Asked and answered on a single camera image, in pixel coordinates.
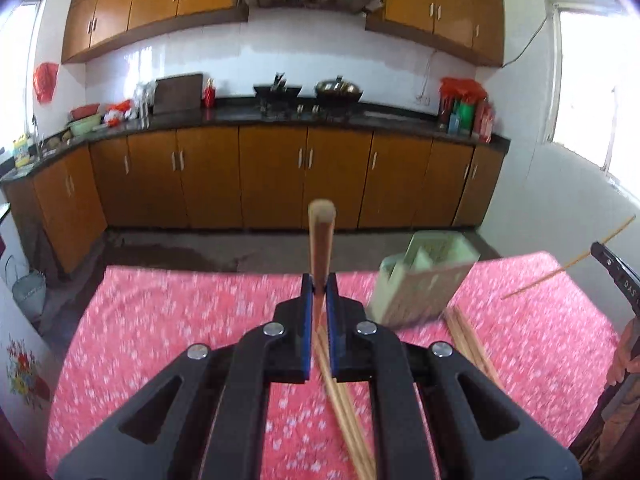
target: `red bottle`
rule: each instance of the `red bottle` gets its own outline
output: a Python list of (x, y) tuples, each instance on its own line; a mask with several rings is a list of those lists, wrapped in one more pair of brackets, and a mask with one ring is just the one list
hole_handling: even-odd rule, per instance
[(213, 86), (213, 79), (207, 80), (207, 86), (204, 89), (204, 107), (213, 108), (216, 103), (216, 87)]

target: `black countertop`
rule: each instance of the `black countertop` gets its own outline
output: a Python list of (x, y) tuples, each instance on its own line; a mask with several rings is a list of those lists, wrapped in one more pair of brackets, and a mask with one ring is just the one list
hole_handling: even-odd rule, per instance
[[(148, 120), (136, 119), (127, 121), (113, 128), (105, 128), (98, 132), (81, 137), (74, 137), (64, 142), (54, 152), (50, 152), (42, 160), (24, 166), (13, 168), (2, 178), (1, 183), (20, 180), (38, 173), (74, 149), (114, 137), (132, 134), (174, 130), (178, 128), (196, 128), (201, 126), (243, 126), (256, 124), (274, 124), (278, 126), (320, 126), (324, 128), (348, 128), (353, 130), (371, 130), (376, 133), (419, 136), (446, 140), (457, 144), (475, 146), (481, 144), (469, 137), (448, 136), (436, 129), (436, 117), (403, 108), (393, 108), (376, 104), (359, 105), (358, 113), (348, 118), (330, 119), (319, 118), (311, 112), (294, 114), (291, 117), (265, 117), (260, 113), (254, 99), (238, 99), (232, 101), (220, 99), (218, 106), (213, 109), (185, 110), (168, 114), (152, 115)], [(494, 150), (507, 153), (510, 140), (492, 135), (491, 142), (484, 144)]]

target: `human hand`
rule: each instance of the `human hand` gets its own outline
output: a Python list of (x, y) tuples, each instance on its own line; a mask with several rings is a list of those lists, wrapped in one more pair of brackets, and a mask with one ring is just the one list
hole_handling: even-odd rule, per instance
[(613, 362), (607, 371), (607, 383), (615, 386), (625, 379), (625, 371), (640, 373), (640, 356), (631, 359), (631, 350), (635, 341), (631, 341), (634, 332), (634, 320), (629, 321), (620, 337), (620, 343), (613, 354)]

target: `concrete floor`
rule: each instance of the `concrete floor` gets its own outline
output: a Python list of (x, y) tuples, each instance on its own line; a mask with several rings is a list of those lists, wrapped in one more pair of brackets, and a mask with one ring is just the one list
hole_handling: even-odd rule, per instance
[[(478, 234), (465, 237), (487, 260), (499, 257)], [(413, 232), (336, 234), (330, 269), (378, 270), (383, 258), (404, 253)], [(65, 285), (47, 291), (39, 332), (63, 358), (108, 265), (198, 272), (259, 274), (309, 271), (308, 234), (212, 234), (110, 231)]]

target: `window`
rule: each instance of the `window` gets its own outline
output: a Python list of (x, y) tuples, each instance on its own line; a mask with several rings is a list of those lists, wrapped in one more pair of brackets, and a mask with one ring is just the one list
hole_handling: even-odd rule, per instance
[(550, 6), (556, 58), (547, 139), (640, 198), (640, 23), (602, 6)]
[(28, 132), (33, 116), (33, 51), (42, 0), (25, 0), (0, 28), (0, 146)]

